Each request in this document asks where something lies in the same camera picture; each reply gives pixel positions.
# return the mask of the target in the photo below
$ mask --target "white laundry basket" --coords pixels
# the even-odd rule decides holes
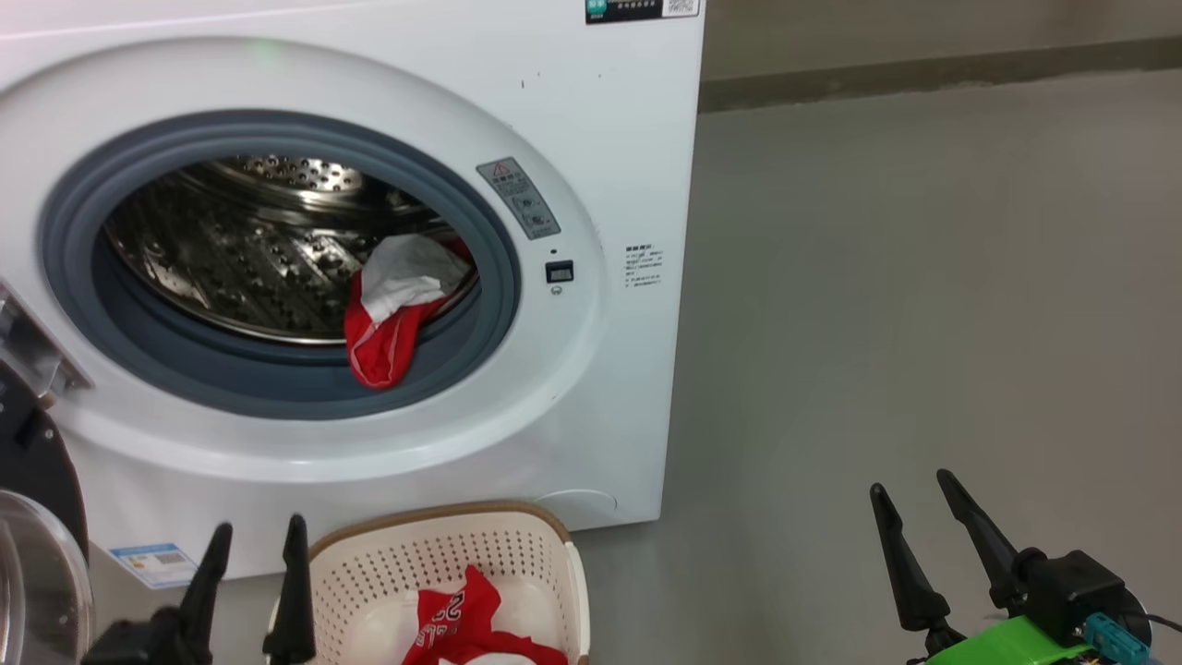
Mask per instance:
[[[310,555],[316,665],[400,665],[392,660],[408,635],[396,627],[407,625],[404,613],[417,614],[413,592],[454,593],[469,563],[501,595],[494,630],[558,648],[571,665],[589,663],[583,562],[563,523],[538,507],[480,503],[395,515],[331,534]]]

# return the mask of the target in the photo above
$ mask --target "red cloth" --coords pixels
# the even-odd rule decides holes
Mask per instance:
[[[443,242],[452,253],[472,261],[472,252],[462,240]],[[418,328],[447,301],[448,296],[400,307],[389,318],[374,325],[362,306],[362,273],[353,274],[349,286],[349,306],[345,308],[345,348],[353,377],[368,389],[384,391],[402,382],[415,359]]]
[[[462,665],[488,653],[514,653],[537,665],[569,665],[557,648],[494,631],[501,594],[475,566],[468,566],[463,576],[463,588],[454,594],[418,592],[418,634],[402,665],[437,665],[441,659]]]

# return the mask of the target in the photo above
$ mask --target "cable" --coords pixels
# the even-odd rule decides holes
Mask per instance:
[[[1182,624],[1178,624],[1177,621],[1170,621],[1169,619],[1164,617],[1158,617],[1157,614],[1145,614],[1144,612],[1122,612],[1121,614],[1124,614],[1125,617],[1139,617],[1142,619],[1145,619],[1147,621],[1152,621],[1154,624],[1161,624],[1167,628],[1174,628],[1175,631],[1182,633]]]

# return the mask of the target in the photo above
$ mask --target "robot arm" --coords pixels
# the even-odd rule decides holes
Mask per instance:
[[[209,630],[233,535],[229,524],[214,530],[180,607],[162,607],[148,621],[116,621],[98,638],[82,665],[210,665]],[[293,515],[287,526],[284,562],[287,574],[279,608],[262,643],[271,665],[307,663],[316,656],[307,527],[299,515]]]
[[[1124,580],[1083,552],[1050,559],[1017,552],[950,471],[936,474],[953,516],[989,579],[989,599],[1009,619],[966,639],[948,626],[948,602],[933,591],[903,539],[903,521],[885,488],[870,488],[878,537],[903,630],[927,631],[928,665],[1118,663],[1149,658],[1152,633]]]

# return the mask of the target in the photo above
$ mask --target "front-loading washing machine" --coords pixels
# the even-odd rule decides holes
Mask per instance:
[[[8,8],[0,353],[89,539],[167,586],[227,520],[232,578],[293,513],[655,520],[701,44],[697,0]],[[340,318],[404,232],[473,269],[374,392]]]

